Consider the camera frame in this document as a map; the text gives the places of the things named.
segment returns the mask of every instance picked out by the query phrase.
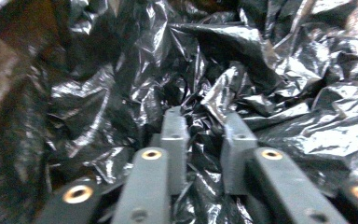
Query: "shiny plastic surface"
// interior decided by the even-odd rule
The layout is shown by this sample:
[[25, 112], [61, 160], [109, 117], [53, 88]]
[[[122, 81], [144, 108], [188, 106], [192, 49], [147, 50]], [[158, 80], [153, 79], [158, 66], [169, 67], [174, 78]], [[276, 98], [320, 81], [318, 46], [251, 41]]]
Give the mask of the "shiny plastic surface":
[[326, 194], [358, 180], [358, 1], [0, 1], [0, 223], [81, 176], [121, 183], [181, 105], [176, 223], [252, 223], [224, 195], [226, 113]]

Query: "crumpled black plastic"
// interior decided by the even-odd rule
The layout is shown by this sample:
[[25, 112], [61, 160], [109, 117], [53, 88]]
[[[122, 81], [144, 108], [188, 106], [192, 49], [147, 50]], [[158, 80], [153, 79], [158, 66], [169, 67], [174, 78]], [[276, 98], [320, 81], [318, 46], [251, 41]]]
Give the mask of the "crumpled black plastic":
[[175, 223], [252, 223], [221, 181], [232, 110], [333, 197], [358, 180], [358, 1], [0, 1], [0, 223], [79, 177], [125, 181], [175, 105]]

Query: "bin liner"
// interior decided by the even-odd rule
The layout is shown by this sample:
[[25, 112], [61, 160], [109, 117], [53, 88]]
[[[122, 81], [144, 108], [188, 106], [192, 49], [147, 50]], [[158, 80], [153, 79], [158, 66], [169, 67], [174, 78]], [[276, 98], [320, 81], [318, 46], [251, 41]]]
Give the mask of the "bin liner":
[[172, 222], [253, 223], [223, 191], [228, 111], [334, 197], [358, 180], [358, 1], [0, 0], [0, 223], [79, 177], [124, 183], [176, 105]]

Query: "black trash bag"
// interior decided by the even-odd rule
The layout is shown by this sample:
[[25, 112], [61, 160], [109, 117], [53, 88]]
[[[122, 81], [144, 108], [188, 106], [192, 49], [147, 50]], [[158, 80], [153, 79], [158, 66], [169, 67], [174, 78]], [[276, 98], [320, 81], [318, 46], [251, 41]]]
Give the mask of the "black trash bag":
[[181, 105], [176, 223], [252, 223], [224, 194], [223, 123], [289, 153], [329, 196], [358, 180], [358, 1], [0, 1], [0, 223], [88, 177], [120, 185]]

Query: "plastic sheet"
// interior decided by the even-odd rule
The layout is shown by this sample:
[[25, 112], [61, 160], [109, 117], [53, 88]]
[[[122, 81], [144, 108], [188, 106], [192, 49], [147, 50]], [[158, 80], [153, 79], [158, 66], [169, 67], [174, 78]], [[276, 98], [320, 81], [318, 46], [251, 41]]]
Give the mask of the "plastic sheet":
[[79, 177], [125, 181], [174, 105], [192, 136], [175, 223], [252, 223], [223, 193], [230, 110], [334, 196], [358, 180], [358, 1], [0, 1], [0, 223]]

